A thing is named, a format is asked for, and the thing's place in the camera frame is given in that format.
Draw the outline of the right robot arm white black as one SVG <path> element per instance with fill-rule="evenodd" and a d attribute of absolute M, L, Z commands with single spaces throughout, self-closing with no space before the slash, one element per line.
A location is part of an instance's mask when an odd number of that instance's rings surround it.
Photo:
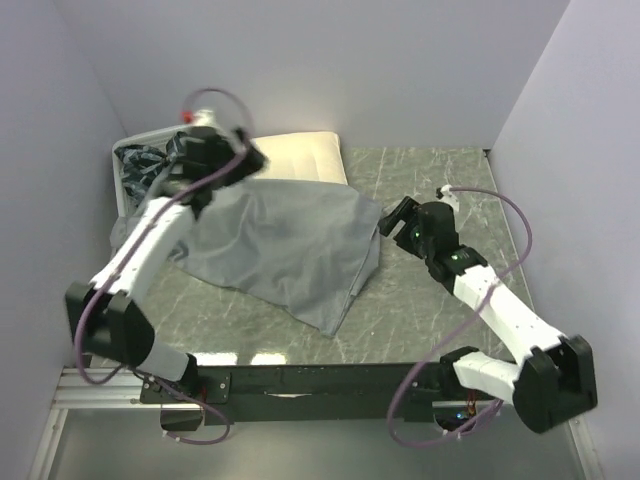
<path fill-rule="evenodd" d="M 440 190 L 434 202 L 405 197 L 378 223 L 381 235 L 421 259 L 436 282 L 478 312 L 512 356 L 502 361 L 473 347 L 457 349 L 441 357 L 437 388 L 452 399 L 474 390 L 512 405 L 535 433 L 593 410 L 598 398 L 589 343 L 547 324 L 480 253 L 461 243 L 457 209 L 455 196 Z"/>

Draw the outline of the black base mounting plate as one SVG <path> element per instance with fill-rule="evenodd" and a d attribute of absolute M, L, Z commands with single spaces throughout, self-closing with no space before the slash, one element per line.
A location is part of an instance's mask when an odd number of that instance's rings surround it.
<path fill-rule="evenodd" d="M 412 363 L 335 365 L 227 365 L 201 366 L 206 401 L 230 422 L 385 419 Z M 444 386 L 444 370 L 428 363 L 410 384 L 397 407 L 396 418 L 431 422 L 434 404 L 465 406 L 475 396 L 460 386 Z M 143 405 L 178 405 L 157 382 L 145 382 Z"/>

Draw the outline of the cream pillow with bear print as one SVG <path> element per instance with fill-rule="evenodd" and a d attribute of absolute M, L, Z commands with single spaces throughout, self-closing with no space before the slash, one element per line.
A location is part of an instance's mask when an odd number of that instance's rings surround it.
<path fill-rule="evenodd" d="M 347 185 L 340 137 L 330 131 L 299 132 L 255 138 L 267 157 L 257 179 L 302 180 Z"/>

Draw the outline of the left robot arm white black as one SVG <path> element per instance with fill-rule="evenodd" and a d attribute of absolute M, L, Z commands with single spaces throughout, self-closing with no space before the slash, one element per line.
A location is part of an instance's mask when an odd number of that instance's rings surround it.
<path fill-rule="evenodd" d="M 266 156 L 245 130 L 233 132 L 241 146 L 212 126 L 190 126 L 182 150 L 156 178 L 133 231 L 90 282 L 74 282 L 65 305 L 74 353 L 110 359 L 164 381 L 176 401 L 202 389 L 191 354 L 161 341 L 139 305 L 178 241 L 195 226 L 214 191 L 258 173 Z"/>

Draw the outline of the grey pillowcase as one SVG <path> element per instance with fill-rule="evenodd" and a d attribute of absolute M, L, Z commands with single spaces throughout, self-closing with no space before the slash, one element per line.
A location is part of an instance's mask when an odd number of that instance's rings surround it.
<path fill-rule="evenodd" d="M 349 185 L 246 180 L 217 191 L 168 258 L 333 337 L 379 266 L 381 213 Z"/>

